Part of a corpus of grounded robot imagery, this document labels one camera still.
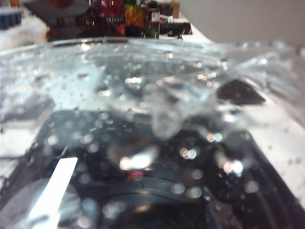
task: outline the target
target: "bottle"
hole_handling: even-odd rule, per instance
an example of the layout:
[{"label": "bottle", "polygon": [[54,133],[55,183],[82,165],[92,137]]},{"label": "bottle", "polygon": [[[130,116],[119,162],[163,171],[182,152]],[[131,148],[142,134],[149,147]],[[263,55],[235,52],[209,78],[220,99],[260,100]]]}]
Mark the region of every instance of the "bottle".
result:
[{"label": "bottle", "polygon": [[136,0],[125,0],[126,36],[140,37],[144,26],[144,13]]},{"label": "bottle", "polygon": [[93,0],[93,9],[107,36],[125,36],[125,4],[121,0]]}]

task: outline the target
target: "water droplet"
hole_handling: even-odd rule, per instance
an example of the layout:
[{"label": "water droplet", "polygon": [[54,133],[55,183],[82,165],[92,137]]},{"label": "water droplet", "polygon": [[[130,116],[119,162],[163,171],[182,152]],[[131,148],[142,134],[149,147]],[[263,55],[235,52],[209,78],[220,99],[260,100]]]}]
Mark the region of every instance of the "water droplet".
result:
[{"label": "water droplet", "polygon": [[172,59],[173,58],[173,54],[171,52],[168,52],[168,53],[165,54],[165,58],[167,60]]},{"label": "water droplet", "polygon": [[97,119],[94,121],[94,126],[98,129],[101,129],[103,127],[103,122],[100,119]]},{"label": "water droplet", "polygon": [[213,84],[212,84],[212,82],[209,81],[209,82],[206,83],[206,86],[207,86],[207,87],[212,87]]},{"label": "water droplet", "polygon": [[87,147],[87,150],[89,153],[96,153],[99,150],[99,144],[92,143]]},{"label": "water droplet", "polygon": [[201,194],[201,189],[199,187],[193,187],[187,191],[187,196],[192,199],[199,198]]},{"label": "water droplet", "polygon": [[221,210],[221,206],[218,203],[215,204],[215,208],[216,208],[217,211]]},{"label": "water droplet", "polygon": [[199,180],[199,179],[202,178],[202,176],[203,176],[203,173],[202,173],[202,171],[199,170],[199,169],[195,169],[195,170],[192,172],[192,174],[191,174],[191,177],[192,177],[192,179],[194,179],[194,180]]},{"label": "water droplet", "polygon": [[83,185],[89,184],[90,181],[91,181],[91,177],[88,173],[83,173],[79,178],[79,182]]},{"label": "water droplet", "polygon": [[220,133],[215,134],[215,141],[216,142],[221,142],[223,140],[223,136]]},{"label": "water droplet", "polygon": [[81,137],[81,143],[83,143],[83,144],[88,144],[92,140],[93,140],[93,135],[92,134],[87,134],[87,135]]},{"label": "water droplet", "polygon": [[90,228],[92,225],[92,220],[87,216],[81,216],[77,219],[77,224],[81,228],[87,229]]},{"label": "water droplet", "polygon": [[215,135],[210,133],[208,134],[208,136],[206,137],[206,139],[208,140],[208,142],[214,142],[215,141]]},{"label": "water droplet", "polygon": [[246,193],[255,193],[258,191],[259,186],[258,186],[258,183],[256,183],[255,181],[249,181],[244,186],[244,189],[245,189]]},{"label": "water droplet", "polygon": [[104,134],[104,135],[102,135],[102,140],[104,142],[109,142],[111,140],[111,137],[108,134]]},{"label": "water droplet", "polygon": [[73,128],[73,122],[72,121],[67,121],[65,123],[65,128],[67,129],[72,129]]},{"label": "water droplet", "polygon": [[58,142],[58,137],[56,135],[52,135],[50,137],[48,137],[48,144],[49,145],[55,145]]},{"label": "water droplet", "polygon": [[97,66],[97,69],[100,70],[100,71],[103,71],[106,69],[106,66],[105,65],[99,65]]},{"label": "water droplet", "polygon": [[79,80],[81,80],[81,81],[86,81],[86,80],[88,80],[88,74],[86,74],[86,73],[80,73],[80,74],[77,75],[77,78],[78,78]]},{"label": "water droplet", "polygon": [[80,133],[80,131],[75,131],[75,132],[73,132],[72,135],[71,135],[71,138],[72,138],[73,140],[78,140],[78,139],[80,139],[80,138],[81,138],[81,133]]},{"label": "water droplet", "polygon": [[114,123],[114,121],[112,119],[106,119],[105,123],[108,124],[108,125],[111,125],[111,124]]},{"label": "water droplet", "polygon": [[109,97],[112,95],[112,92],[110,90],[99,90],[98,95],[101,97],[102,96]]},{"label": "water droplet", "polygon": [[195,62],[194,67],[198,68],[198,69],[201,69],[202,68],[202,63],[201,62]]},{"label": "water droplet", "polygon": [[185,187],[183,184],[174,184],[174,185],[172,185],[172,188],[171,188],[172,193],[177,194],[177,195],[182,194],[184,192],[184,190],[185,190]]},{"label": "water droplet", "polygon": [[109,117],[109,114],[107,112],[102,112],[99,114],[99,119],[106,120]]}]

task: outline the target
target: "black object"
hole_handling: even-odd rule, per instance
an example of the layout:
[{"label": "black object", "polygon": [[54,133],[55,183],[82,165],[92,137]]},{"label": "black object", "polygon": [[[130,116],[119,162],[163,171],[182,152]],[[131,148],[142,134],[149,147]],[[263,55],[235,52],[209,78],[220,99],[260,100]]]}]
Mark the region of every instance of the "black object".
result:
[{"label": "black object", "polygon": [[[106,118],[103,126],[96,123],[100,117]],[[67,128],[67,122],[73,125]],[[92,141],[81,143],[71,137],[75,132],[90,133]],[[44,154],[46,139],[51,135],[56,135],[58,142],[49,154]],[[88,152],[91,143],[99,145],[97,152]],[[132,153],[149,146],[159,148],[159,157],[149,170],[138,170],[140,180],[133,179],[132,172],[118,168],[118,152]],[[200,154],[195,160],[185,160],[179,155],[182,147],[196,148]],[[219,151],[235,160],[247,158],[252,166],[244,168],[241,176],[227,174],[215,161]],[[231,133],[221,144],[211,144],[196,131],[188,130],[162,141],[153,137],[150,124],[127,122],[109,112],[59,111],[46,121],[1,189],[1,215],[10,211],[12,217],[1,221],[1,228],[8,228],[27,213],[26,209],[19,210],[18,202],[14,203],[16,209],[5,209],[8,202],[25,186],[50,178],[59,159],[67,157],[78,158],[70,189],[75,189],[73,193],[82,203],[90,198],[96,204],[96,228],[303,229],[305,225],[304,209],[246,131]],[[191,178],[194,169],[203,172],[201,179]],[[89,176],[89,183],[80,182],[84,174]],[[257,182],[257,192],[245,192],[244,186],[250,181]],[[175,195],[171,187],[179,183],[186,190]],[[188,198],[191,187],[202,187],[203,197]],[[102,209],[118,201],[125,203],[126,209],[115,218],[108,218]],[[75,216],[60,220],[59,227],[78,228],[73,226],[75,221]]]},{"label": "black object", "polygon": [[160,23],[160,34],[179,36],[183,34],[193,34],[191,24],[185,23]]},{"label": "black object", "polygon": [[239,80],[233,80],[223,85],[218,89],[217,96],[237,105],[261,104],[266,101],[251,86]]},{"label": "black object", "polygon": [[173,7],[170,3],[162,3],[158,4],[158,8],[160,8],[160,14],[164,16],[172,16],[173,15]]}]

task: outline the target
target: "water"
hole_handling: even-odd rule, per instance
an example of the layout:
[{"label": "water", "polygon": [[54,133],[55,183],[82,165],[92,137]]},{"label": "water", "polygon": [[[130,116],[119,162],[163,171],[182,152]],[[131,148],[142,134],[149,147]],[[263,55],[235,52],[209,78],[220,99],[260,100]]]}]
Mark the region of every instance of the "water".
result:
[{"label": "water", "polygon": [[106,41],[3,55],[3,228],[304,227],[302,56]]}]

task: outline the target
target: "white surface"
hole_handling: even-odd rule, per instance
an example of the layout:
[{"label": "white surface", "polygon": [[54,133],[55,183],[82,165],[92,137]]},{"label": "white surface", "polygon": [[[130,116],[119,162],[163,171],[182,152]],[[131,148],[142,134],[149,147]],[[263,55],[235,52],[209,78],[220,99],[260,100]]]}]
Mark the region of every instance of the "white surface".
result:
[{"label": "white surface", "polygon": [[[174,19],[174,22],[189,22],[181,13],[178,19]],[[185,42],[194,42],[194,43],[212,43],[210,39],[206,38],[193,24],[191,24],[191,28],[193,31],[192,35],[182,35],[183,41]],[[175,37],[168,37],[164,35],[160,35],[160,39],[177,39]]]}]

